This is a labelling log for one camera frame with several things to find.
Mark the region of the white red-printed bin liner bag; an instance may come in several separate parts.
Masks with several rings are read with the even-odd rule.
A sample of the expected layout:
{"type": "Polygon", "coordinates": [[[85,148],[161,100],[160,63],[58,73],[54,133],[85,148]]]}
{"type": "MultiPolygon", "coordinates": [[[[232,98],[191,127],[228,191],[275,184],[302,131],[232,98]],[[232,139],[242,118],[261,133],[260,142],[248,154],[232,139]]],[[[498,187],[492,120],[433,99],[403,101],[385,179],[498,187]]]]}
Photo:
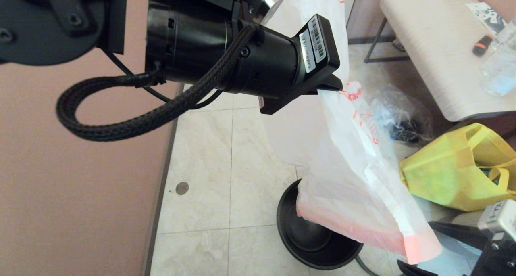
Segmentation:
{"type": "Polygon", "coordinates": [[[429,261],[441,244],[402,183],[360,84],[350,82],[344,0],[284,0],[267,26],[290,34],[316,14],[330,22],[340,59],[331,73],[343,90],[319,90],[262,116],[278,158],[302,170],[297,215],[409,264],[429,261]]]}

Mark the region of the yellow fabric tote bag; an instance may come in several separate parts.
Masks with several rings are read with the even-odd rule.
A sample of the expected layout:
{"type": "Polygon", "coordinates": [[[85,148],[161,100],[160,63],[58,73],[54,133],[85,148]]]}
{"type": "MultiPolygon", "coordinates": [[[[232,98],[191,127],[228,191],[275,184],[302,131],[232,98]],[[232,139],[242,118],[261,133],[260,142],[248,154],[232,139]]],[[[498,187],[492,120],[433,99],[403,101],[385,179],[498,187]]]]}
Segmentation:
{"type": "Polygon", "coordinates": [[[411,194],[448,208],[473,212],[516,201],[516,151],[479,123],[444,133],[400,169],[411,194]]]}

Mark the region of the clear plastic bag with items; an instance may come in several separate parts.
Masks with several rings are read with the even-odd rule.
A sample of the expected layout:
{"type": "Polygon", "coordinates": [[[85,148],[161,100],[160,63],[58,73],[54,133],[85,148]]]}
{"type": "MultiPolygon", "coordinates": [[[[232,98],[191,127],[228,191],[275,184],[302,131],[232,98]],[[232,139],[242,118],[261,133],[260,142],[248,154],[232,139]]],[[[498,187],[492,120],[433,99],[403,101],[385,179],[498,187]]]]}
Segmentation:
{"type": "Polygon", "coordinates": [[[420,101],[393,85],[376,89],[370,97],[375,122],[392,141],[425,145],[435,136],[433,116],[420,101]]]}

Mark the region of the black round trash bin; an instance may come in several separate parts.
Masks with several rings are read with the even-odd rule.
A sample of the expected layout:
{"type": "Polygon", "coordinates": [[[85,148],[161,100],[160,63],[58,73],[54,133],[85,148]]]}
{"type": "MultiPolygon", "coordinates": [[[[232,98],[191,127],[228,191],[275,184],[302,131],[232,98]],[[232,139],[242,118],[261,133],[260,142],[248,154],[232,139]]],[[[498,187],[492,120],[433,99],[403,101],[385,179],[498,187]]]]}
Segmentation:
{"type": "Polygon", "coordinates": [[[317,270],[335,270],[354,261],[363,243],[352,240],[297,214],[298,185],[293,182],[277,206],[277,229],[288,252],[302,264],[317,270]]]}

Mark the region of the beige bench with metal legs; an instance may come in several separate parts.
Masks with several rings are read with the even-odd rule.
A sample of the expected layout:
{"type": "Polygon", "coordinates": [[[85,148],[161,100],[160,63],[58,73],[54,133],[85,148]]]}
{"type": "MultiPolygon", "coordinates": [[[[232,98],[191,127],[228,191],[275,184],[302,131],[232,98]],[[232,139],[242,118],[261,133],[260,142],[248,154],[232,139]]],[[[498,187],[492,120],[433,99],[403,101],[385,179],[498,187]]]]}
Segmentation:
{"type": "Polygon", "coordinates": [[[451,122],[516,114],[516,90],[501,98],[481,88],[482,58],[472,53],[487,29],[466,7],[477,0],[380,0],[443,116],[451,122]]]}

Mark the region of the black and orange marker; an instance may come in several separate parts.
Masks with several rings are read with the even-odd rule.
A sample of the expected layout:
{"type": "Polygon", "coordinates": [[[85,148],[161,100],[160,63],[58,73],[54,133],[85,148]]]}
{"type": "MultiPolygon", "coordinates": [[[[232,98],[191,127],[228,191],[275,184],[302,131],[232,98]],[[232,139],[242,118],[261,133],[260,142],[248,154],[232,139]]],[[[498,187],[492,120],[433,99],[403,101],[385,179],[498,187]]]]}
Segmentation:
{"type": "Polygon", "coordinates": [[[490,44],[492,43],[493,41],[493,36],[488,34],[488,35],[484,35],[481,39],[479,39],[479,41],[477,41],[474,45],[474,47],[472,48],[472,53],[476,56],[476,57],[482,57],[483,55],[485,55],[485,53],[487,53],[487,50],[490,46],[490,44]]]}

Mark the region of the clear plastic water bottle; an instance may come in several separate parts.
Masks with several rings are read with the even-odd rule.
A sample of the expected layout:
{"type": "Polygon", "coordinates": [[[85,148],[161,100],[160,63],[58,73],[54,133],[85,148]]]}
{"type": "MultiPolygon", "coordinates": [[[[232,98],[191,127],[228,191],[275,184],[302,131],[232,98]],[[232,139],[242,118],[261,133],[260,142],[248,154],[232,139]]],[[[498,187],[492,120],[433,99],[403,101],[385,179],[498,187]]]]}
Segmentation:
{"type": "Polygon", "coordinates": [[[488,54],[481,87],[491,96],[505,96],[516,88],[516,17],[490,43],[488,54]]]}

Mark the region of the black and white printed paper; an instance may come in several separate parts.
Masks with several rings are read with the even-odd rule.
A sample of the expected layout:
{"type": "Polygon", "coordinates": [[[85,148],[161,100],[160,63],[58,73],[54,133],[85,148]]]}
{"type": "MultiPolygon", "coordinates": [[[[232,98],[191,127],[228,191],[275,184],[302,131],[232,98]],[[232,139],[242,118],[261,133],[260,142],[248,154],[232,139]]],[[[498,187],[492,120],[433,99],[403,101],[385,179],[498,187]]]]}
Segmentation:
{"type": "Polygon", "coordinates": [[[506,26],[502,16],[485,2],[464,4],[477,19],[492,33],[498,35],[506,26]]]}

